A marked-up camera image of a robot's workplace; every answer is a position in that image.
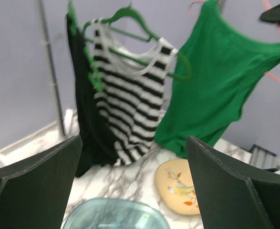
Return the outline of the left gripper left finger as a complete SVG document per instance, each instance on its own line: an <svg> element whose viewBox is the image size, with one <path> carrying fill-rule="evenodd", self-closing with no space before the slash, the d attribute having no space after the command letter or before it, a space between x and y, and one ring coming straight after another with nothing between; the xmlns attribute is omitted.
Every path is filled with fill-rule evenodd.
<svg viewBox="0 0 280 229"><path fill-rule="evenodd" d="M0 168L0 229L59 229L81 150L77 135Z"/></svg>

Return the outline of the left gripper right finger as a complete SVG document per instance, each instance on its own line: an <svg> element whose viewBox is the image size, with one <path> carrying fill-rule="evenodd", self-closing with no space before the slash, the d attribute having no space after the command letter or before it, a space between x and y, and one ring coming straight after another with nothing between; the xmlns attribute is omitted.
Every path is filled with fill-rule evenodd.
<svg viewBox="0 0 280 229"><path fill-rule="evenodd" d="M199 139L187 159L206 229L280 229L280 175L248 165Z"/></svg>

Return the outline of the pink wire hanger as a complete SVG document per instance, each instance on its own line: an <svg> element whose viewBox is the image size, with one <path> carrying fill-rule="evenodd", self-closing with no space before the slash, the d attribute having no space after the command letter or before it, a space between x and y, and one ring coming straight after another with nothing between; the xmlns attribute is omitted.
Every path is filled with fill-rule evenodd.
<svg viewBox="0 0 280 229"><path fill-rule="evenodd" d="M202 4L196 24L185 43L195 78L252 92L264 74L280 63L280 42L257 41L229 25L218 1Z"/></svg>

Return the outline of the green tank top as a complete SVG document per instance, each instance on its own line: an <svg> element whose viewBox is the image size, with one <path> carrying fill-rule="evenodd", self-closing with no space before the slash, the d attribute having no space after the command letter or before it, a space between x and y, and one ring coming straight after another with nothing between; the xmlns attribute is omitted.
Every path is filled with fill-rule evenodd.
<svg viewBox="0 0 280 229"><path fill-rule="evenodd" d="M192 77L188 82L173 81L170 104L156 129L155 141L184 158L189 136L214 146L228 126L241 118L243 105L253 91L240 93L232 87L217 87L195 78L185 44L181 52L191 63Z"/></svg>

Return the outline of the black white striped tank top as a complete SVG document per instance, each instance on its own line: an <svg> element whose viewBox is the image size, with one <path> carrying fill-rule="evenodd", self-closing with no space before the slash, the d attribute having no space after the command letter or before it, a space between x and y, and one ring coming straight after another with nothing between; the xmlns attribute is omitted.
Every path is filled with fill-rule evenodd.
<svg viewBox="0 0 280 229"><path fill-rule="evenodd" d="M165 78L177 49L160 38L143 54L127 50L101 20L94 20L93 57L104 90L94 95L97 108L116 140L116 165L128 165L153 144Z"/></svg>

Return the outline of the green hanger with striped top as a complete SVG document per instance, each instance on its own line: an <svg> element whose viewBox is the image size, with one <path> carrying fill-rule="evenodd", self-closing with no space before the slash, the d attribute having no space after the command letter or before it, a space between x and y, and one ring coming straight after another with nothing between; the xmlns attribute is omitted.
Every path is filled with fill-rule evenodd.
<svg viewBox="0 0 280 229"><path fill-rule="evenodd" d="M191 26L184 0L92 0L84 10L85 19L110 18L121 8L137 11L152 32L177 49L188 38ZM148 40L149 35L135 19L119 19L114 30L124 46L136 53L144 53L155 44L154 40Z"/></svg>

